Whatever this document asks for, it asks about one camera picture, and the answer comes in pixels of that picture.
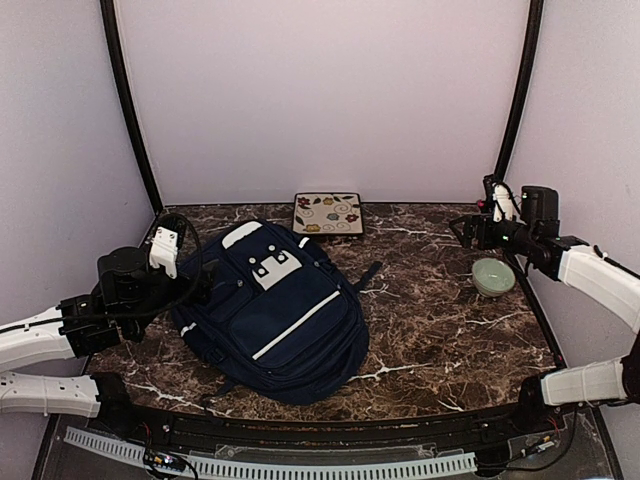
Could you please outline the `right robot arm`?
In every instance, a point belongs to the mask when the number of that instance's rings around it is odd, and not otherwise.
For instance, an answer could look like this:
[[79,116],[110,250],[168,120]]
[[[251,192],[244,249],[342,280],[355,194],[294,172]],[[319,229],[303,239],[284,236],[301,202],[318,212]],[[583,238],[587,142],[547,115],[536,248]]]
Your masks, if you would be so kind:
[[534,432],[549,416],[549,407],[578,403],[639,402],[639,275],[603,250],[576,236],[562,235],[556,218],[497,219],[488,213],[467,214],[450,222],[465,248],[500,249],[520,256],[527,266],[564,286],[573,314],[603,314],[618,320],[616,333],[627,333],[627,351],[585,359],[531,382],[531,394],[510,413],[521,434]]

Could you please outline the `navy blue student backpack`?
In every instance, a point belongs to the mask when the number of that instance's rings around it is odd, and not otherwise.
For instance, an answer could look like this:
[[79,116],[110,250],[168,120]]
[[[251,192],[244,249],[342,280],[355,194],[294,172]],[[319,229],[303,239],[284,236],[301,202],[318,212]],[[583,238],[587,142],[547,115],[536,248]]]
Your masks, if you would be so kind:
[[311,405],[355,376],[369,350],[359,293],[309,237],[266,220],[239,223],[181,261],[187,278],[213,269],[200,300],[171,312],[185,344],[236,386],[288,405]]

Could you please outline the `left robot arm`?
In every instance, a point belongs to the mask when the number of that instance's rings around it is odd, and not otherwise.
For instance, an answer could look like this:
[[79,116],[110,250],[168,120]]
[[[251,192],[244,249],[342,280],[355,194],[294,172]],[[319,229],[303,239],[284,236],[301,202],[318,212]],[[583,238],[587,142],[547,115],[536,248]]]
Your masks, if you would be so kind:
[[1,410],[102,418],[120,436],[141,427],[121,377],[20,375],[18,369],[52,360],[83,358],[144,339],[146,328],[181,304],[201,303],[213,288],[218,263],[196,256],[192,274],[163,265],[141,247],[122,247],[97,261],[98,282],[86,294],[61,301],[31,318],[1,328]]

